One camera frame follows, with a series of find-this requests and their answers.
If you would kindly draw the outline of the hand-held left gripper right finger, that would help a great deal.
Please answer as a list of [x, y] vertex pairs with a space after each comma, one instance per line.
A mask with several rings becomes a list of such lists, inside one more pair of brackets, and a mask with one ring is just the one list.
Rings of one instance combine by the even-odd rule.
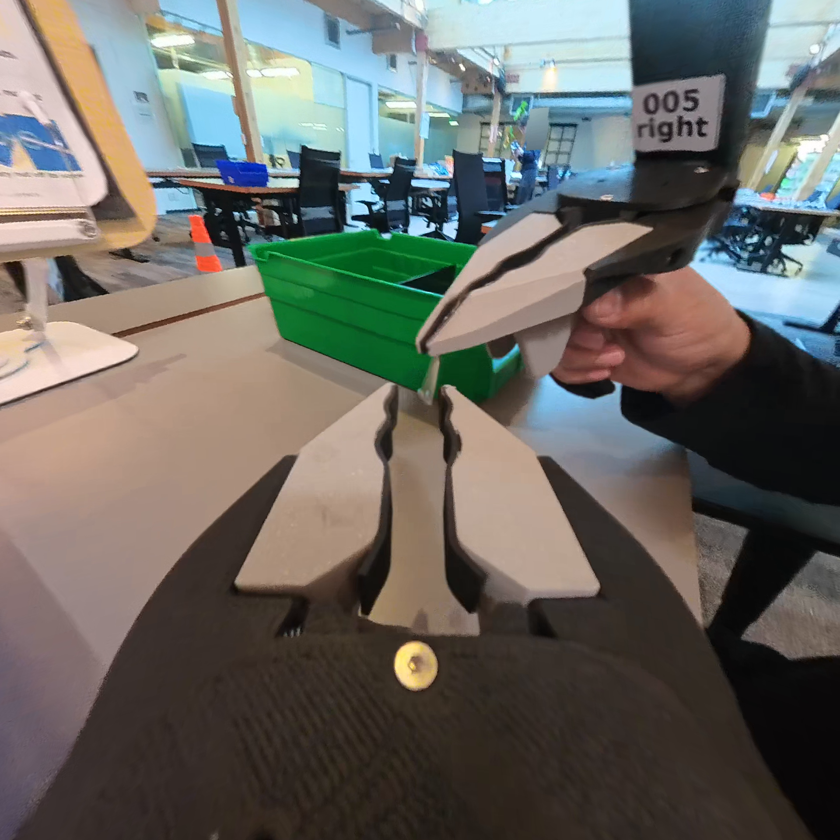
[[601, 586], [539, 457], [452, 385], [439, 397], [448, 588], [468, 612]]

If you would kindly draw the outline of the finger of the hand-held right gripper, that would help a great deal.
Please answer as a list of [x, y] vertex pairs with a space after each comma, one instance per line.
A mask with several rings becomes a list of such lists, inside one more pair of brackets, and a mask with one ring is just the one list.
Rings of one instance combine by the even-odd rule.
[[427, 319], [427, 331], [435, 332], [470, 292], [483, 288], [507, 273], [529, 265], [563, 233], [560, 219], [549, 213], [506, 217], [482, 240], [465, 267]]
[[585, 271], [651, 232], [644, 224], [564, 224], [561, 237], [529, 265], [474, 290], [440, 329], [416, 335], [429, 357], [513, 339], [526, 372], [544, 377], [560, 362], [581, 308]]

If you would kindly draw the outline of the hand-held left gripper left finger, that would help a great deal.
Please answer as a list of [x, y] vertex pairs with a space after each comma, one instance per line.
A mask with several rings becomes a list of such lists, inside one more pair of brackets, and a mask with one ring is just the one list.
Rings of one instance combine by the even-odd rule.
[[397, 409], [398, 387], [385, 384], [301, 449], [235, 578], [237, 592], [371, 613], [391, 568]]

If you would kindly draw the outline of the green plastic bin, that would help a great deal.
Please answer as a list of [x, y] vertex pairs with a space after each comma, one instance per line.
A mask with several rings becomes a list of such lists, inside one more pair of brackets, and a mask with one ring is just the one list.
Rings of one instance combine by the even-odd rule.
[[372, 229], [248, 249], [284, 340], [415, 392], [430, 361], [416, 336], [476, 251]]

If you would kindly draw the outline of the person's right forearm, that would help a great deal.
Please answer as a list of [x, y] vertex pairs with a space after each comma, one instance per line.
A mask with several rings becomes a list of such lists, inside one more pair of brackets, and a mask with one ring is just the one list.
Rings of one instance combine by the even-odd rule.
[[839, 371], [739, 312], [740, 362], [694, 402], [624, 386], [622, 413], [711, 467], [762, 490], [839, 504]]

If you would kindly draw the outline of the person's right hand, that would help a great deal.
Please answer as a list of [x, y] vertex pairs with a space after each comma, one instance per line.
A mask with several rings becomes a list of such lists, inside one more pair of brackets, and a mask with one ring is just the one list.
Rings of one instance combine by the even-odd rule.
[[708, 394], [751, 341], [738, 311], [693, 269], [637, 276], [575, 315], [551, 376], [561, 385], [612, 381], [684, 405]]

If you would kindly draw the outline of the group of black office chairs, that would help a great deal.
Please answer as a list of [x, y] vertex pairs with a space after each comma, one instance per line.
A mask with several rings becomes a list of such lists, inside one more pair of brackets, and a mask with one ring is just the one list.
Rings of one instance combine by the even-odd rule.
[[220, 160], [217, 177], [180, 177], [176, 183], [202, 197], [207, 240], [229, 249], [237, 266], [246, 262], [249, 227], [265, 239], [337, 234], [351, 224], [408, 233], [418, 217], [426, 222], [424, 236], [446, 240], [445, 225], [457, 216], [465, 219], [457, 240], [472, 245], [483, 224], [514, 208], [513, 191], [523, 185], [506, 161], [486, 157], [485, 185], [469, 188], [461, 211], [457, 176], [409, 177], [413, 163], [398, 158], [391, 169], [348, 171], [336, 152], [305, 147], [291, 176], [271, 176], [263, 164]]

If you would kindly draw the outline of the long wooden office table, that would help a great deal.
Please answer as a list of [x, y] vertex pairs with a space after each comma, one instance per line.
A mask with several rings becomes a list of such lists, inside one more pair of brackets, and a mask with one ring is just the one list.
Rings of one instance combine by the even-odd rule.
[[246, 266], [247, 236], [244, 222], [250, 213], [278, 216], [261, 222], [257, 235], [284, 239], [336, 234], [347, 219], [347, 195], [363, 181], [365, 173], [316, 164], [303, 177], [289, 170], [272, 171], [256, 184], [239, 184], [219, 170], [149, 171], [154, 187], [181, 187], [198, 193], [204, 204], [204, 225], [211, 244], [227, 249], [236, 267]]

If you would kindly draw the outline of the small blue crate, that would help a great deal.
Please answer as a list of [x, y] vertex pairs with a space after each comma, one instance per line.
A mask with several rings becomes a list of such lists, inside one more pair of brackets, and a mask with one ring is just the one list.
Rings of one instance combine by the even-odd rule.
[[266, 164], [251, 161], [215, 160], [219, 177], [230, 186], [267, 187], [270, 176]]

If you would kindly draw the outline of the orange traffic cone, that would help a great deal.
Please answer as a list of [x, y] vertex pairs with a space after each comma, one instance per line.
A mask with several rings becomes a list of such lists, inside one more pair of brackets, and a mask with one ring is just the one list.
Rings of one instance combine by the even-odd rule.
[[201, 215], [192, 214], [188, 217], [190, 223], [190, 236], [194, 248], [194, 257], [198, 272], [203, 274], [215, 274], [223, 270], [221, 261], [217, 256], [213, 242], [207, 231], [207, 227]]

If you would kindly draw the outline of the black backing board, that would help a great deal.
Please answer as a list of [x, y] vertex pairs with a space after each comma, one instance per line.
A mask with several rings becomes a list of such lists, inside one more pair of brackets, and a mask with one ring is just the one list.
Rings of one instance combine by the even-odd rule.
[[132, 151], [133, 147], [98, 53], [89, 41], [84, 39], [81, 43], [85, 52], [89, 54], [89, 59], [85, 61], [85, 70], [88, 70], [89, 66], [96, 68], [105, 95], [101, 97], [95, 91], [95, 95], [91, 97], [91, 79], [94, 76], [91, 74], [79, 76], [83, 91], [80, 93], [77, 106], [84, 126], [83, 130], [97, 156], [107, 184], [107, 192], [94, 205], [93, 214], [99, 222], [102, 220], [120, 221], [122, 224], [127, 219], [135, 219], [137, 213], [123, 189], [122, 181], [114, 172], [109, 154], [111, 151], [123, 152], [124, 149]]

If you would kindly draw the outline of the printed instruction sheet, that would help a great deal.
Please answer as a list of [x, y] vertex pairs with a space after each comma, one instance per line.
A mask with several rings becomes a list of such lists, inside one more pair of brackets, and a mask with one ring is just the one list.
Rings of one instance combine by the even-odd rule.
[[2, 210], [91, 208], [107, 193], [98, 153], [22, 2], [2, 1]]

